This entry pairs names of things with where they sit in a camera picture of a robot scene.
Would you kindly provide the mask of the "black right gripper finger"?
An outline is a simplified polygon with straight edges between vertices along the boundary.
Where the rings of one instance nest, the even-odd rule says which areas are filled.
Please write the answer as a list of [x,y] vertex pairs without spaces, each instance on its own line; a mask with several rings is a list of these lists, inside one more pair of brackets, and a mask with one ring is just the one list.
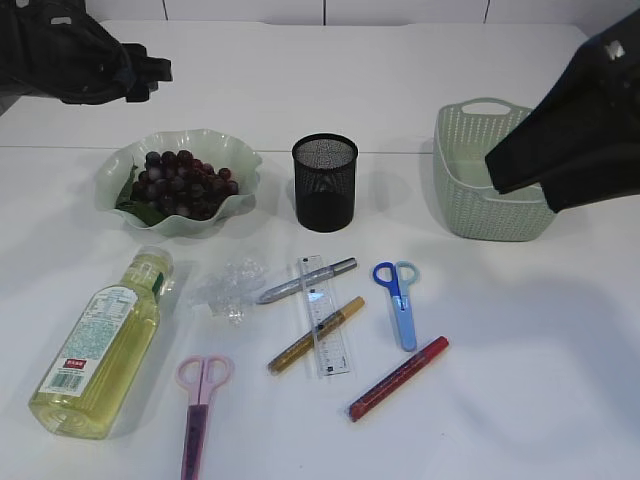
[[549,208],[558,213],[639,194],[639,150],[583,157],[545,176],[542,189]]
[[575,52],[538,106],[485,157],[501,194],[538,184],[583,157],[639,150],[639,14]]

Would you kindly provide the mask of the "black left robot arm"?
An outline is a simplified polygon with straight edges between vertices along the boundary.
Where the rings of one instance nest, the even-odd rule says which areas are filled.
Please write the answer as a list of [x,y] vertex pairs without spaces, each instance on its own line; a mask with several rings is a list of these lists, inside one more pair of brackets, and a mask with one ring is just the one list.
[[71,105],[149,100],[172,80],[171,61],[122,43],[88,15],[83,1],[1,3],[1,95]]

